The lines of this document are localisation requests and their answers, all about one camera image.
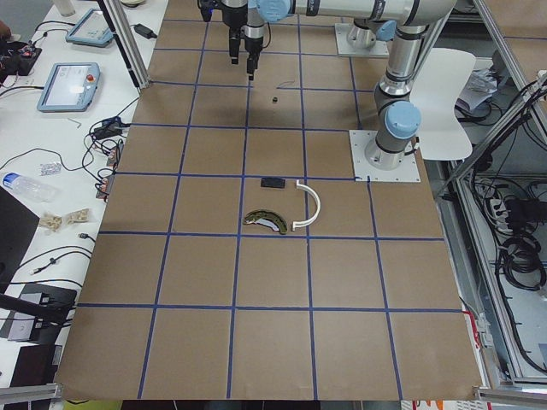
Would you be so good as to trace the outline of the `black power adapter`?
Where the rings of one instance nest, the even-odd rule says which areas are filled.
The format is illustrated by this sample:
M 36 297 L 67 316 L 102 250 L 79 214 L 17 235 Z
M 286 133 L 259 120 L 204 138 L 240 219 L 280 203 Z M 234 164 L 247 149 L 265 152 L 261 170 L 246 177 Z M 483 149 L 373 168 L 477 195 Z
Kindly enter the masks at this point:
M 157 38 L 157 34 L 152 29 L 150 29 L 149 27 L 143 24 L 136 24 L 133 26 L 133 29 L 138 35 L 144 38 L 147 38 L 147 39 Z

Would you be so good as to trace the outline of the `black brake pad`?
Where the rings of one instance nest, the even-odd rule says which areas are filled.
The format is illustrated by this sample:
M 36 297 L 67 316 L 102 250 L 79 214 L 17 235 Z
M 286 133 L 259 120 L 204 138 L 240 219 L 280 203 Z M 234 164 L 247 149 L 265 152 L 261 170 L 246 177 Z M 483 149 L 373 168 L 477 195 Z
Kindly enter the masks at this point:
M 261 179 L 262 188 L 284 189 L 286 181 L 283 178 L 265 177 Z

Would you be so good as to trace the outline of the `far teach pendant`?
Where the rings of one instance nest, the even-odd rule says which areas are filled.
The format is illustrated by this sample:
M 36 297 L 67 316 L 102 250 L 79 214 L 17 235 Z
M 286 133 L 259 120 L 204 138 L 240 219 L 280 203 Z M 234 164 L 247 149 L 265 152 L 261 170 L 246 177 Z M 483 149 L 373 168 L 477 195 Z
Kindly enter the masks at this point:
M 66 34 L 65 40 L 71 44 L 104 48 L 113 40 L 113 33 L 100 9 L 89 9 Z

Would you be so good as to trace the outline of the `teach pendant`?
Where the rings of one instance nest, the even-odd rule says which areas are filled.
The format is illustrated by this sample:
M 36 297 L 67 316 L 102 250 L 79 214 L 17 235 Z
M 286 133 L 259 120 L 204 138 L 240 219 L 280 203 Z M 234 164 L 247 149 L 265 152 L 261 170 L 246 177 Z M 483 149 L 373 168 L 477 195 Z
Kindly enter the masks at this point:
M 71 44 L 104 48 L 113 40 L 113 33 L 100 9 L 89 9 L 66 34 L 65 40 Z
M 43 113 L 84 112 L 91 105 L 101 71 L 95 62 L 64 62 L 53 65 L 37 110 Z

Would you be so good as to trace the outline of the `white curved plastic part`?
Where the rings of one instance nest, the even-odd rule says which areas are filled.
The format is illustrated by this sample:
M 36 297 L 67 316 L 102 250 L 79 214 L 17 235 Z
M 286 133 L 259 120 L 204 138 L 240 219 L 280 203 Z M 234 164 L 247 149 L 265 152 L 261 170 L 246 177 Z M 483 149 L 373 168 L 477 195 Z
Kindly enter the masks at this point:
M 315 212 L 311 216 L 309 216 L 306 220 L 292 221 L 291 222 L 292 231 L 312 225 L 317 220 L 321 212 L 320 196 L 312 187 L 304 184 L 299 179 L 296 180 L 295 187 L 297 190 L 302 190 L 313 198 L 313 201 L 315 203 Z

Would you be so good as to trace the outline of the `near teach pendant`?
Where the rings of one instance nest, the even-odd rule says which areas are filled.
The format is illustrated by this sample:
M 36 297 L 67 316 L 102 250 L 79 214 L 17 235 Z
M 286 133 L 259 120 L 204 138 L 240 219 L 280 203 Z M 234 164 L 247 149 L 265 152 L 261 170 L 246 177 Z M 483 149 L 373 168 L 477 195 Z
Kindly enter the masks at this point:
M 64 62 L 53 65 L 37 110 L 43 113 L 84 112 L 91 105 L 101 71 L 95 62 Z

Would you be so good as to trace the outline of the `green brake shoe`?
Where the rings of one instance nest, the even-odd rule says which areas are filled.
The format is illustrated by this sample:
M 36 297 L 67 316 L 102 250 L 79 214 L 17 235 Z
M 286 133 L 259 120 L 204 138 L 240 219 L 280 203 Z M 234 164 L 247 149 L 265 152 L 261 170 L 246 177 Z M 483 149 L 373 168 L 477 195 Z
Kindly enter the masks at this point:
M 269 227 L 280 235 L 286 235 L 288 226 L 285 219 L 278 213 L 269 209 L 256 209 L 249 211 L 243 219 L 244 225 L 259 225 Z

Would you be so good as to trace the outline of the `white plastic chair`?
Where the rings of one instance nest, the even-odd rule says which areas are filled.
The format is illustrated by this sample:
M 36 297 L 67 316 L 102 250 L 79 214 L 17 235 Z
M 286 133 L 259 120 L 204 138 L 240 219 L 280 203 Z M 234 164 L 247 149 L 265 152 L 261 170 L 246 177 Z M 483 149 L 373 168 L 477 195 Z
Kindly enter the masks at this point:
M 431 49 L 413 84 L 410 101 L 421 112 L 417 132 L 421 156 L 429 161 L 469 157 L 472 144 L 455 115 L 455 105 L 476 58 L 461 50 Z

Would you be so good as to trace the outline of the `clear plastic water bottle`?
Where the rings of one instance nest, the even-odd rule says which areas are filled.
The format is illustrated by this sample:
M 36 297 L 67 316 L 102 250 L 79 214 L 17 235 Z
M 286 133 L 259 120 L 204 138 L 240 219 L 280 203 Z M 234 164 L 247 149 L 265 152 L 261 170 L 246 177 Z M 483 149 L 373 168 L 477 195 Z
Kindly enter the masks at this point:
M 18 173 L 1 173 L 1 184 L 15 194 L 35 202 L 52 202 L 58 189 Z

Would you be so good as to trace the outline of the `aluminium frame post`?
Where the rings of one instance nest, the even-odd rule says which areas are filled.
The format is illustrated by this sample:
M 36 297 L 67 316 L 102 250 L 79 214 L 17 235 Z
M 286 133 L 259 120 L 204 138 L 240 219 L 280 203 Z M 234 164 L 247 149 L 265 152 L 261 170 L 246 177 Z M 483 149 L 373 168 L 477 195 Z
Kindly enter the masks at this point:
M 109 30 L 113 33 L 113 38 L 133 85 L 139 90 L 148 88 L 150 76 L 121 3 L 115 0 L 99 0 L 97 3 L 103 12 Z

